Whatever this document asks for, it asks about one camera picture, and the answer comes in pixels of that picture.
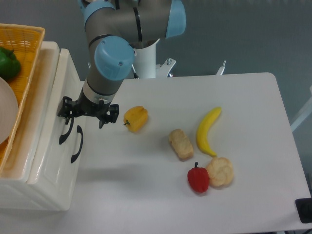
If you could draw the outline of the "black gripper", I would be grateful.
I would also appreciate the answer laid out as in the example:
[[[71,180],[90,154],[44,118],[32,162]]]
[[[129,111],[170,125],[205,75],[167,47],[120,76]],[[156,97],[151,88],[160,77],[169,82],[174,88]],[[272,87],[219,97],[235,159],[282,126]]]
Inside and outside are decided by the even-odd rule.
[[[70,119],[80,116],[97,117],[99,119],[99,128],[105,124],[115,123],[119,116],[118,104],[105,104],[100,99],[98,103],[90,101],[85,95],[80,95],[77,101],[64,96],[57,108],[57,116],[65,119],[68,124]]]

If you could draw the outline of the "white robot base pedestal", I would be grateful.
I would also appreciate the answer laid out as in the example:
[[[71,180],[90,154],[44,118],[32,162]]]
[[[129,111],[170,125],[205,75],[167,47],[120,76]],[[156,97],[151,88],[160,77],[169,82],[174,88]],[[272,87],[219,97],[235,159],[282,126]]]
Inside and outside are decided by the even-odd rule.
[[[112,81],[129,78],[166,78],[176,64],[167,58],[163,64],[156,63],[156,45],[159,40],[148,42],[145,48],[131,48],[130,44],[115,36],[100,40],[95,48],[94,64],[98,72]]]

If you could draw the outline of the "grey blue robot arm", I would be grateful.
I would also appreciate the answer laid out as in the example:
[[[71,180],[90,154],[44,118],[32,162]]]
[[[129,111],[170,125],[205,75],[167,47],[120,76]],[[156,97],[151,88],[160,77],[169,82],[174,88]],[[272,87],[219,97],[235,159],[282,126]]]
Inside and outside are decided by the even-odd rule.
[[[179,0],[80,0],[91,67],[77,100],[63,97],[57,115],[73,124],[80,116],[96,117],[99,126],[115,123],[119,106],[112,100],[135,61],[133,46],[184,33],[186,13]]]

